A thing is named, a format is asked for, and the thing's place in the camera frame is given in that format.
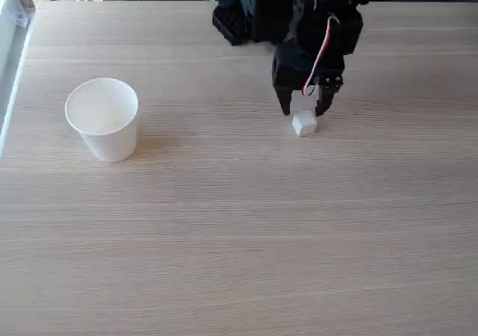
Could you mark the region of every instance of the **wood grain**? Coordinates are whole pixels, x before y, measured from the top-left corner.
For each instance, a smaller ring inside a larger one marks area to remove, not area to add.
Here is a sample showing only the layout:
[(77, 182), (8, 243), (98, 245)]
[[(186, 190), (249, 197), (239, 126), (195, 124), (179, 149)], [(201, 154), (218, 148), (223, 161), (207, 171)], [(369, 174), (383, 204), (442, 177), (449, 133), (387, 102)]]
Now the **wood grain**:
[[(0, 333), (475, 335), (478, 9), (364, 8), (299, 139), (272, 47), (229, 46), (212, 8), (40, 6), (0, 163)], [(63, 115), (102, 76), (140, 96), (120, 164)]]

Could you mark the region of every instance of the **robotic arm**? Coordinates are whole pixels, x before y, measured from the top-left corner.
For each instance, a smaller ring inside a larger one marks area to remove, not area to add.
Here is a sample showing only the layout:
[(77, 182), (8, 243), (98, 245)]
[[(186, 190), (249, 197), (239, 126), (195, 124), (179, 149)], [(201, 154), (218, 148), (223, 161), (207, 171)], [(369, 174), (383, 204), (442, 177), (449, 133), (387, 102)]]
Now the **robotic arm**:
[(275, 43), (272, 79), (284, 115), (291, 112), (292, 91), (310, 96), (318, 87), (315, 112), (322, 116), (343, 85), (344, 56), (360, 37), (357, 6), (369, 1), (219, 0), (213, 24), (232, 45)]

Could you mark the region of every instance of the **cable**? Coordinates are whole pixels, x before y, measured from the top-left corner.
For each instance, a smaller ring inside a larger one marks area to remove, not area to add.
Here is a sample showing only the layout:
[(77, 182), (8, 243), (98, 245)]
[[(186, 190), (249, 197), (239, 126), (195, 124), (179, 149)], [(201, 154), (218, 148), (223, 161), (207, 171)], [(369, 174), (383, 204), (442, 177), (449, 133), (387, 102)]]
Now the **cable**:
[[(338, 21), (338, 19), (335, 15), (331, 15), (327, 19), (326, 36), (323, 38), (322, 47), (320, 47), (319, 53), (317, 54), (317, 58), (315, 59), (314, 65), (312, 67), (311, 74), (307, 78), (307, 81), (305, 82), (304, 87), (302, 88), (302, 95), (303, 96), (305, 96), (305, 90), (307, 89), (308, 84), (310, 84), (311, 79), (314, 76), (315, 69), (317, 68), (317, 65), (319, 64), (319, 61), (322, 58), (323, 53), (325, 52), (325, 50), (327, 49), (327, 46), (329, 45), (329, 41), (330, 41), (330, 22), (332, 21), (332, 19), (334, 19), (338, 24), (341, 23), (340, 21)], [(312, 93), (315, 92), (315, 89), (317, 88), (317, 85), (318, 85), (318, 83), (315, 84), (314, 89), (307, 96), (311, 96)]]

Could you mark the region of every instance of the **small white block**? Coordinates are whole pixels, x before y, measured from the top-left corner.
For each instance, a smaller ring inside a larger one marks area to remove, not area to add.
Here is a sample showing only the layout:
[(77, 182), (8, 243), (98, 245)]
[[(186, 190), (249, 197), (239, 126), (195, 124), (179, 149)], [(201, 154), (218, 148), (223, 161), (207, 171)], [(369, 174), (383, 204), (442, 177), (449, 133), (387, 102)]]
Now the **small white block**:
[(294, 114), (292, 126), (299, 137), (305, 137), (315, 133), (317, 129), (317, 117), (311, 110), (303, 110)]

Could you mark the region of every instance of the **cup rim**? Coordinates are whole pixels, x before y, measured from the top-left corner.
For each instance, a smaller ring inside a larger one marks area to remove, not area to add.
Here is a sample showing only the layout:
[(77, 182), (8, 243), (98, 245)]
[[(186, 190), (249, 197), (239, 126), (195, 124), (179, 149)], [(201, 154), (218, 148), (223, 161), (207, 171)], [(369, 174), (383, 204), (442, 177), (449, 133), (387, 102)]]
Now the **cup rim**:
[[(91, 84), (93, 82), (96, 82), (96, 81), (115, 81), (115, 82), (119, 82), (121, 84), (124, 84), (125, 86), (127, 86), (128, 89), (130, 89), (133, 94), (134, 94), (134, 97), (136, 97), (136, 111), (134, 112), (133, 114), (133, 117), (131, 119), (128, 120), (128, 122), (125, 123), (125, 125), (123, 127), (120, 127), (120, 128), (117, 128), (117, 129), (114, 129), (113, 131), (109, 131), (109, 132), (106, 132), (106, 133), (88, 133), (88, 132), (85, 132), (85, 131), (82, 131), (80, 128), (76, 127), (72, 121), (69, 119), (68, 117), (68, 104), (70, 102), (70, 100), (72, 99), (72, 96), (75, 95), (75, 93), (77, 93), (81, 88), (83, 88), (84, 86), (88, 85), (88, 84)], [(137, 114), (138, 114), (138, 111), (140, 110), (140, 100), (139, 98), (137, 97), (137, 94), (136, 94), (136, 91), (134, 90), (133, 87), (131, 87), (129, 84), (127, 84), (126, 82), (124, 81), (121, 81), (117, 78), (111, 78), (111, 77), (100, 77), (100, 78), (93, 78), (91, 80), (88, 80), (88, 81), (85, 81), (83, 82), (82, 84), (78, 85), (69, 95), (68, 95), (68, 98), (66, 99), (66, 102), (65, 102), (65, 117), (66, 117), (66, 120), (68, 121), (69, 125), (71, 125), (78, 133), (80, 134), (84, 134), (84, 135), (87, 135), (87, 136), (93, 136), (93, 137), (103, 137), (103, 136), (108, 136), (110, 134), (115, 134), (115, 133), (118, 133), (120, 132), (121, 130), (125, 129), (126, 127), (128, 127), (133, 121), (134, 119), (137, 117)]]

